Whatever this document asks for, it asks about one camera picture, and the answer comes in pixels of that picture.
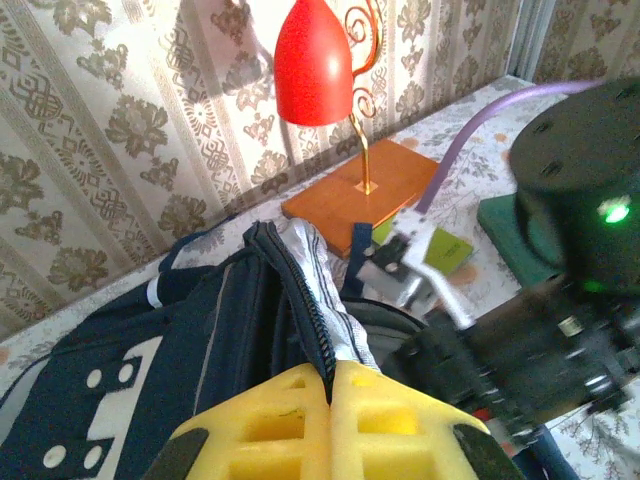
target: cable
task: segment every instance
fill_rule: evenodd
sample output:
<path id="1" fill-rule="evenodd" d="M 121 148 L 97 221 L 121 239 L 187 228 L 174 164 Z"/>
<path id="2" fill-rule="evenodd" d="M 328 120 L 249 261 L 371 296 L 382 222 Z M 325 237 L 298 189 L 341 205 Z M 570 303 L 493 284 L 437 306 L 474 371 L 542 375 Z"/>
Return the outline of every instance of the cable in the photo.
<path id="1" fill-rule="evenodd" d="M 458 135 L 456 135 L 456 137 L 453 139 L 453 142 L 451 142 L 449 149 L 444 154 L 444 157 L 442 157 L 442 161 L 440 162 L 435 175 L 431 179 L 431 182 L 429 182 L 427 189 L 418 202 L 416 210 L 423 215 L 427 213 L 427 210 L 429 210 L 429 207 L 431 206 L 431 202 L 433 202 L 436 193 L 438 193 L 438 189 L 442 185 L 442 182 L 446 180 L 447 175 L 449 174 L 449 170 L 458 158 L 458 154 L 460 153 L 460 150 L 462 150 L 464 144 L 480 125 L 496 115 L 498 112 L 513 105 L 514 103 L 518 103 L 532 97 L 556 94 L 571 95 L 574 93 L 580 93 L 593 87 L 597 87 L 599 85 L 602 85 L 603 83 L 605 83 L 604 80 L 586 80 L 579 82 L 559 82 L 548 83 L 546 85 L 534 85 L 532 87 L 527 87 L 523 90 L 518 90 L 517 92 L 510 93 L 491 102 L 489 105 L 476 113 L 471 118 L 471 120 L 469 120 L 469 122 L 467 122 L 467 124 L 462 127 L 462 130 L 460 130 L 460 132 L 458 132 Z"/>

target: brass lamp stem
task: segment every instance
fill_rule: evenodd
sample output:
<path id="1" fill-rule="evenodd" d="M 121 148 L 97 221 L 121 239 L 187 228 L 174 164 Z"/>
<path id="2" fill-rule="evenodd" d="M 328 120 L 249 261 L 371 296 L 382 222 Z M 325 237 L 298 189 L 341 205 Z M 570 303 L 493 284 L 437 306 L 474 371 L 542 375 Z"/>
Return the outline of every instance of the brass lamp stem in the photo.
<path id="1" fill-rule="evenodd" d="M 349 16 L 353 12 L 359 12 L 364 18 L 367 19 L 371 26 L 371 50 L 367 59 L 361 67 L 357 68 L 353 72 L 353 78 L 358 75 L 368 72 L 373 68 L 373 65 L 380 56 L 380 46 L 382 45 L 382 28 L 380 26 L 380 6 L 377 0 L 366 0 L 368 11 L 360 6 L 354 6 L 347 10 L 344 18 L 344 25 L 349 37 L 355 43 L 362 43 L 367 38 L 365 22 L 362 18 L 356 18 L 353 22 L 349 22 Z M 367 118 L 372 118 L 376 114 L 376 106 L 373 99 L 371 90 L 358 87 L 353 91 L 354 98 L 356 99 L 356 105 L 362 115 Z M 365 195 L 369 195 L 372 191 L 371 188 L 371 173 L 369 168 L 369 142 L 367 136 L 364 133 L 362 122 L 355 113 L 349 115 L 349 120 L 353 125 L 353 129 L 358 134 L 360 144 L 362 145 L 362 191 Z"/>
<path id="2" fill-rule="evenodd" d="M 353 125 L 353 129 L 358 134 L 358 138 L 360 139 L 360 145 L 362 146 L 362 191 L 365 195 L 369 195 L 371 193 L 371 176 L 369 173 L 369 141 L 367 140 L 367 136 L 364 134 L 364 129 L 362 128 L 362 122 L 358 117 L 355 116 L 354 113 L 349 115 L 349 120 L 351 120 L 351 125 Z"/>

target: green led light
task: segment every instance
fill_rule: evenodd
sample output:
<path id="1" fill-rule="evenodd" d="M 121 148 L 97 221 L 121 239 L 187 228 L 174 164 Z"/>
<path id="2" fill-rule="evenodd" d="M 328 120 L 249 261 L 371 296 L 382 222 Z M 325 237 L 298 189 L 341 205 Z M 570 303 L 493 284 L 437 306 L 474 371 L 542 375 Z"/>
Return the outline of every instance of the green led light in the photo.
<path id="1" fill-rule="evenodd" d="M 607 216 L 604 219 L 607 223 L 618 223 L 624 220 L 629 215 L 630 209 L 626 205 L 617 205 L 607 212 Z"/>

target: floral wallpaper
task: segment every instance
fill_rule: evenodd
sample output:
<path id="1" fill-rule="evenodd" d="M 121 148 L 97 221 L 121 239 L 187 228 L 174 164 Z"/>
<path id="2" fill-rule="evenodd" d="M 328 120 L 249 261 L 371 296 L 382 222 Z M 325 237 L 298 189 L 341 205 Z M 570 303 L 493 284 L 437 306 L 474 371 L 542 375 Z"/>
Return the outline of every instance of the floral wallpaper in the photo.
<path id="1" fill-rule="evenodd" d="M 0 338 L 357 153 L 277 115 L 293 1 L 0 1 Z M 372 138 L 504 74 L 518 0 L 378 3 Z"/>
<path id="2" fill-rule="evenodd" d="M 534 81 L 640 75 L 640 2 L 557 0 Z"/>

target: red lamp shade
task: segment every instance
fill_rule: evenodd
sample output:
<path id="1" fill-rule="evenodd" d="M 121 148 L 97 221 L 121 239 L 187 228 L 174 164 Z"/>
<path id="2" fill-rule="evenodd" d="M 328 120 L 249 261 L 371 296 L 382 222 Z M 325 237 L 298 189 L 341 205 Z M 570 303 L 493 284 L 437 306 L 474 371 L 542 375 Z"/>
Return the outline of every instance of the red lamp shade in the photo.
<path id="1" fill-rule="evenodd" d="M 352 110 L 351 50 L 324 0 L 297 0 L 280 30 L 274 55 L 280 117 L 317 127 Z"/>

